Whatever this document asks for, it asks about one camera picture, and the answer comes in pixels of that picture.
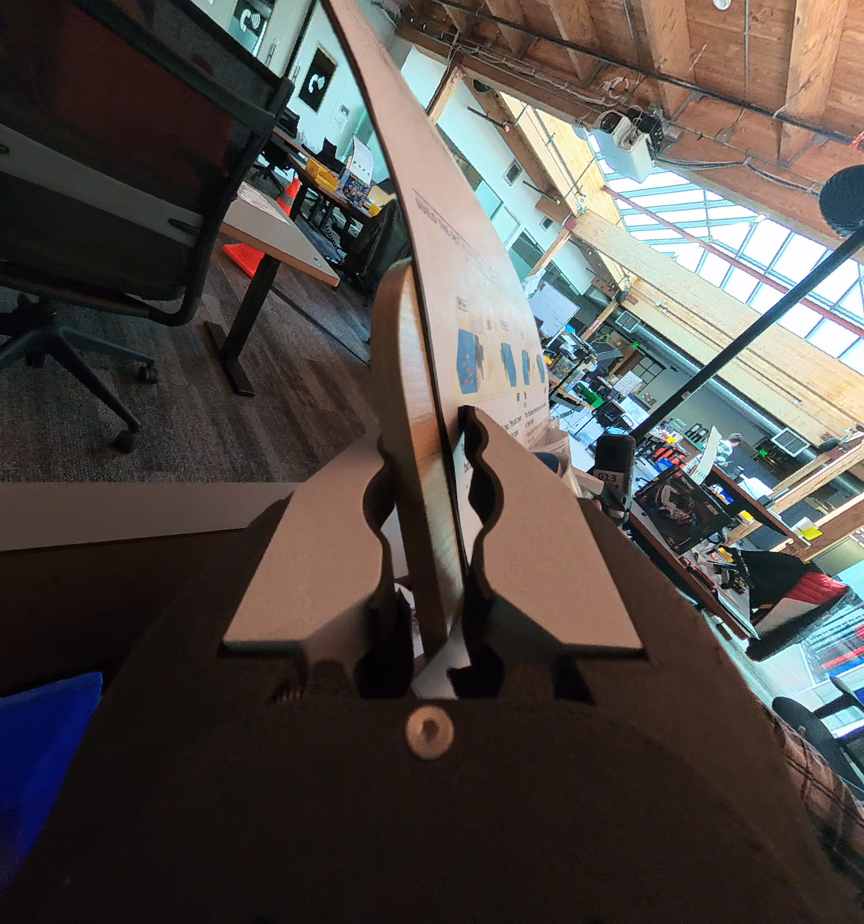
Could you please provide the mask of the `large printed instruction sheet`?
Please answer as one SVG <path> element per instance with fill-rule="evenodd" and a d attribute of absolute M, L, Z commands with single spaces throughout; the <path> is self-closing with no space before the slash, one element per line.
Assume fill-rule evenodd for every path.
<path fill-rule="evenodd" d="M 430 366 L 449 438 L 475 407 L 546 445 L 548 375 L 534 316 L 495 228 L 357 2 L 325 8 L 368 106 L 411 237 Z"/>

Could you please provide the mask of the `robot picture box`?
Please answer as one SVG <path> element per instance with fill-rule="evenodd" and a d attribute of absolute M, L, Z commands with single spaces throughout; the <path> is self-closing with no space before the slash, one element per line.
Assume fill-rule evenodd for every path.
<path fill-rule="evenodd" d="M 679 466 L 666 468 L 636 491 L 634 504 L 677 555 L 721 536 L 734 519 L 715 493 L 697 484 Z"/>

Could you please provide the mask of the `long background desk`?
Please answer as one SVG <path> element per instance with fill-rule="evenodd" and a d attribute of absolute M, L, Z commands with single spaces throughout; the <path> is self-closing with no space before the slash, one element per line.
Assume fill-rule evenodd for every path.
<path fill-rule="evenodd" d="M 207 333 L 221 369 L 233 392 L 252 398 L 254 389 L 241 366 L 241 352 L 270 293 L 281 265 L 332 288 L 339 276 L 279 205 L 247 182 L 242 182 L 220 226 L 223 234 L 262 253 L 229 332 L 212 321 Z"/>

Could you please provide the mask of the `grey desk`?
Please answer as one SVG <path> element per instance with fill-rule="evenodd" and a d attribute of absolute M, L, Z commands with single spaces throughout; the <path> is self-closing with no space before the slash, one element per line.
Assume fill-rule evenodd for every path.
<path fill-rule="evenodd" d="M 0 483 L 0 698 L 110 678 L 294 482 Z"/>

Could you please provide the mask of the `black floor lamp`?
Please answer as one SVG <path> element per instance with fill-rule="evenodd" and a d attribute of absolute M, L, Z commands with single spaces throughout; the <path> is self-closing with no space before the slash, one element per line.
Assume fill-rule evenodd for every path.
<path fill-rule="evenodd" d="M 715 378 L 755 339 L 778 323 L 832 272 L 847 260 L 854 258 L 856 253 L 864 248 L 864 165 L 848 167 L 834 174 L 824 183 L 818 199 L 822 217 L 831 229 L 843 237 L 842 242 L 823 260 L 820 260 L 801 282 L 796 283 L 795 287 L 784 294 L 765 314 L 760 315 L 737 339 L 703 365 L 680 392 L 669 397 L 637 425 L 631 431 L 631 436 L 636 443 L 641 443 L 648 433 Z"/>

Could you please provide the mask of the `orange traffic cone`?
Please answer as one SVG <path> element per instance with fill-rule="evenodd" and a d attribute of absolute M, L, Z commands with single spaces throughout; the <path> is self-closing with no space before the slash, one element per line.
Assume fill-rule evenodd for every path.
<path fill-rule="evenodd" d="M 292 223 L 290 214 L 284 208 L 283 203 L 272 200 L 264 192 L 245 181 L 241 183 L 239 188 L 238 199 L 285 225 Z M 252 248 L 244 242 L 225 244 L 221 247 L 221 251 L 250 278 L 254 276 L 264 255 L 262 251 Z"/>

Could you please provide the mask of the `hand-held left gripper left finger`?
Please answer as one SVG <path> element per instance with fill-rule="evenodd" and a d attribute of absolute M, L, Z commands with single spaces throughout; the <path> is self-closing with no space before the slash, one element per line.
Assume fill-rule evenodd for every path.
<path fill-rule="evenodd" d="M 299 486 L 222 638 L 232 655 L 340 664 L 363 697 L 402 697 L 413 679 L 411 608 L 382 526 L 394 509 L 379 436 Z"/>

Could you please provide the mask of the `black mesh office chair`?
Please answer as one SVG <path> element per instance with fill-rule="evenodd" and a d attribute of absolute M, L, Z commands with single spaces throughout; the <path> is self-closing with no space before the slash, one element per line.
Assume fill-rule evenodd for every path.
<path fill-rule="evenodd" d="M 192 2 L 0 2 L 0 373 L 46 359 L 124 423 L 83 357 L 156 361 L 75 329 L 58 304 L 181 327 L 291 85 Z"/>

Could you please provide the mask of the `blue box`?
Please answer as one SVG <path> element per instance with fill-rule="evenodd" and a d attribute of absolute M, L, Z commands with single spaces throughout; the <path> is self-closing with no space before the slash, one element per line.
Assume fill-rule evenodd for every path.
<path fill-rule="evenodd" d="M 0 698 L 0 896 L 51 813 L 102 688 L 92 672 Z"/>

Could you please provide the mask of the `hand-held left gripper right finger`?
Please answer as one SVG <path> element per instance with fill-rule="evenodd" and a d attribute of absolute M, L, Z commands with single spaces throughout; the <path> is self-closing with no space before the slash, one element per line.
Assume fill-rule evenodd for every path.
<path fill-rule="evenodd" d="M 580 660 L 644 646 L 559 463 L 532 453 L 483 410 L 461 410 L 472 469 L 472 546 L 461 630 L 470 663 L 448 669 L 457 697 L 591 697 Z"/>

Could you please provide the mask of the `person's plaid shirt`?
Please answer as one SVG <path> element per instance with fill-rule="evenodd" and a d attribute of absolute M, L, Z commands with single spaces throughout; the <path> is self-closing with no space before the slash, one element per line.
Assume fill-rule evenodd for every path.
<path fill-rule="evenodd" d="M 818 844 L 864 911 L 864 787 L 814 712 L 784 697 L 763 709 Z"/>

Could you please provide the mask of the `black cylinder with white label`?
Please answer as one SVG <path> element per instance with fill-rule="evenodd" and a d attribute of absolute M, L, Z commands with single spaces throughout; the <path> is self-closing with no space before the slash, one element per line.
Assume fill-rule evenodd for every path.
<path fill-rule="evenodd" d="M 602 482 L 602 509 L 618 526 L 627 523 L 633 503 L 635 446 L 629 434 L 603 433 L 597 439 L 591 473 Z"/>

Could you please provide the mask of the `red and black bag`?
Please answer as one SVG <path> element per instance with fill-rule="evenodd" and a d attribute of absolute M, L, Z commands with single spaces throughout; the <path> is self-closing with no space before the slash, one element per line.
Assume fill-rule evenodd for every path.
<path fill-rule="evenodd" d="M 747 657 L 761 663 L 799 643 L 812 626 L 852 594 L 812 562 L 784 552 L 738 550 L 749 588 L 756 637 Z"/>

